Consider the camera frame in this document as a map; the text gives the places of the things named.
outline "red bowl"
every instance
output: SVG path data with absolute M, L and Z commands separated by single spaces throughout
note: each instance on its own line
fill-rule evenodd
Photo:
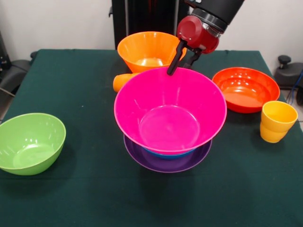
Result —
M 264 103 L 280 96 L 278 84 L 258 70 L 234 67 L 219 71 L 213 82 L 220 88 L 227 108 L 242 114 L 262 110 Z

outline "plastic bowl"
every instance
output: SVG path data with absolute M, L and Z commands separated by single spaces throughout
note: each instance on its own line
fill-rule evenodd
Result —
M 153 152 L 151 150 L 148 150 L 146 148 L 144 148 L 144 149 L 147 151 L 147 153 L 150 153 L 151 155 L 154 155 L 155 157 L 166 159 L 166 160 L 173 160 L 173 159 L 185 157 L 185 156 L 190 155 L 192 152 L 195 151 L 195 149 L 193 149 L 193 150 L 187 151 L 187 152 L 182 153 L 182 154 L 172 155 L 172 154 L 158 154 L 158 153 Z
M 125 37 L 118 45 L 118 53 L 133 73 L 159 67 L 172 62 L 179 39 L 163 32 L 139 32 Z
M 114 113 L 121 131 L 158 154 L 182 154 L 210 141 L 222 128 L 227 108 L 206 76 L 177 68 L 138 74 L 118 92 Z
M 234 67 L 215 74 L 213 82 L 222 90 L 227 108 L 249 114 L 262 110 L 264 103 L 280 96 L 278 84 L 263 72 Z
M 64 124 L 45 113 L 28 113 L 0 125 L 0 168 L 35 175 L 58 158 L 66 136 Z

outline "purple plate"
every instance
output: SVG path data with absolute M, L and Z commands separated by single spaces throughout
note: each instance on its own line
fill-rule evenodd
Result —
M 172 160 L 151 155 L 126 136 L 124 136 L 124 144 L 129 155 L 143 167 L 160 173 L 178 173 L 191 169 L 202 162 L 212 146 L 212 140 L 196 148 L 191 154 Z

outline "pink bowl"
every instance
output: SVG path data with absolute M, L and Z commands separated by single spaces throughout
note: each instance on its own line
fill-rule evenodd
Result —
M 118 92 L 114 113 L 121 131 L 159 154 L 182 154 L 210 141 L 223 127 L 227 108 L 206 76 L 178 68 L 138 74 Z

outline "cup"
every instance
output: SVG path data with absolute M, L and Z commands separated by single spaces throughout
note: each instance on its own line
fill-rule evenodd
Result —
M 263 105 L 260 134 L 269 143 L 278 143 L 298 119 L 298 112 L 289 104 L 270 101 Z

